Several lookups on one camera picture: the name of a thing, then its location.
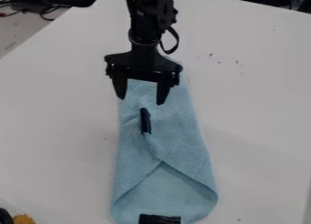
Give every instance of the yellow object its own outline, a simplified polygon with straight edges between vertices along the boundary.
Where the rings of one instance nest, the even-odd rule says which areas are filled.
[[[35,221],[28,215],[16,215],[13,217],[14,224],[35,224]]]

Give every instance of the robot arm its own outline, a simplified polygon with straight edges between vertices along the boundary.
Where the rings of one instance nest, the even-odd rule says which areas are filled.
[[[61,5],[87,7],[95,0],[46,0]],[[126,0],[131,16],[128,36],[132,50],[122,54],[105,56],[106,74],[112,79],[116,95],[125,99],[127,80],[136,79],[157,83],[156,103],[165,103],[170,88],[179,84],[182,67],[161,56],[160,45],[165,53],[172,54],[178,48],[179,37],[172,28],[176,23],[177,10],[173,0]],[[162,34],[170,32],[177,44],[165,50]]]

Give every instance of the white table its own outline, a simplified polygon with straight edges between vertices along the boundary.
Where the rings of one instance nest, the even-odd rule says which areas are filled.
[[[220,194],[201,223],[307,223],[311,15],[235,0],[176,6],[174,59]],[[129,48],[128,27],[124,0],[100,0],[0,62],[0,198],[39,224],[111,223],[117,99],[103,56]]]

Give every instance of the wire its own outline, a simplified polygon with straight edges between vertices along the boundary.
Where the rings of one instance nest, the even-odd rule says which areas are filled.
[[[11,4],[11,3],[14,3],[15,1],[17,1],[17,0],[1,0],[0,1],[0,5],[2,5],[2,4]]]
[[[48,18],[45,17],[45,15],[50,14],[52,12],[54,12],[55,10],[59,9],[59,8],[71,8],[71,6],[67,6],[67,5],[56,5],[56,6],[49,6],[47,8],[45,8],[44,10],[41,11],[40,16],[46,20],[46,21],[54,21],[54,18]]]
[[[8,7],[8,6],[12,6],[13,4],[9,4],[9,5],[2,5],[0,6],[0,8],[4,8],[4,7]],[[16,15],[17,13],[21,12],[20,10],[17,10],[13,13],[7,14],[7,13],[1,13],[0,17],[8,17],[8,16],[12,16],[12,15]]]

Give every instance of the folded towel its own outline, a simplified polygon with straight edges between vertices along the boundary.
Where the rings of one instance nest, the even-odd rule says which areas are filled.
[[[112,217],[117,224],[138,224],[141,214],[195,223],[214,208],[217,194],[186,84],[157,106],[155,84],[128,82],[119,109]],[[141,133],[141,108],[151,115],[151,134]]]

